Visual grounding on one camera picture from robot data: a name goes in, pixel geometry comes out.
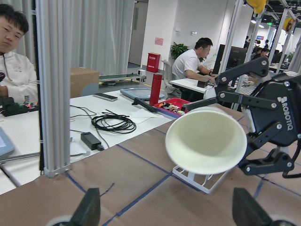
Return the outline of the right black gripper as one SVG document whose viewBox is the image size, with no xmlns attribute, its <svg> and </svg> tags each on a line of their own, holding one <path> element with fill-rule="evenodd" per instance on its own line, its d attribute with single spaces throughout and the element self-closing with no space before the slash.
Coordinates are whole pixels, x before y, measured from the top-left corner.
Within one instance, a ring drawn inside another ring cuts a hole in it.
<svg viewBox="0 0 301 226">
<path fill-rule="evenodd" d="M 266 77 L 269 71 L 269 59 L 259 57 L 247 63 L 230 68 L 216 78 L 216 97 L 199 100 L 186 105 L 187 112 L 218 102 L 235 103 L 247 107 L 249 115 L 248 129 L 251 133 L 264 132 L 275 122 L 279 129 L 269 142 L 278 146 L 289 146 L 301 133 L 301 77 L 290 77 L 285 73 L 274 76 L 261 83 L 251 95 L 227 92 L 228 83 L 244 74 L 251 73 L 259 78 Z"/>
</svg>

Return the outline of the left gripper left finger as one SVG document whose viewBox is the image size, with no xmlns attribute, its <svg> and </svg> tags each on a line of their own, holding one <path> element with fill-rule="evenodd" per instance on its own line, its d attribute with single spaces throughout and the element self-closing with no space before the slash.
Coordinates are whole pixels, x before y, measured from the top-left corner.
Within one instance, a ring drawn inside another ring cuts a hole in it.
<svg viewBox="0 0 301 226">
<path fill-rule="evenodd" d="M 69 223 L 71 226 L 97 226 L 100 221 L 101 205 L 99 188 L 87 190 Z"/>
</svg>

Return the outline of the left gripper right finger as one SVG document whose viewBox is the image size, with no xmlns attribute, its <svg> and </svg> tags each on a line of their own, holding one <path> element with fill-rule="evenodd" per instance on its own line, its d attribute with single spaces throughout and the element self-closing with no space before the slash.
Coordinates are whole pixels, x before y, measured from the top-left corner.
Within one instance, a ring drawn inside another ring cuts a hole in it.
<svg viewBox="0 0 301 226">
<path fill-rule="evenodd" d="M 270 226 L 271 217 L 244 188 L 234 188 L 232 216 L 237 226 Z"/>
</svg>

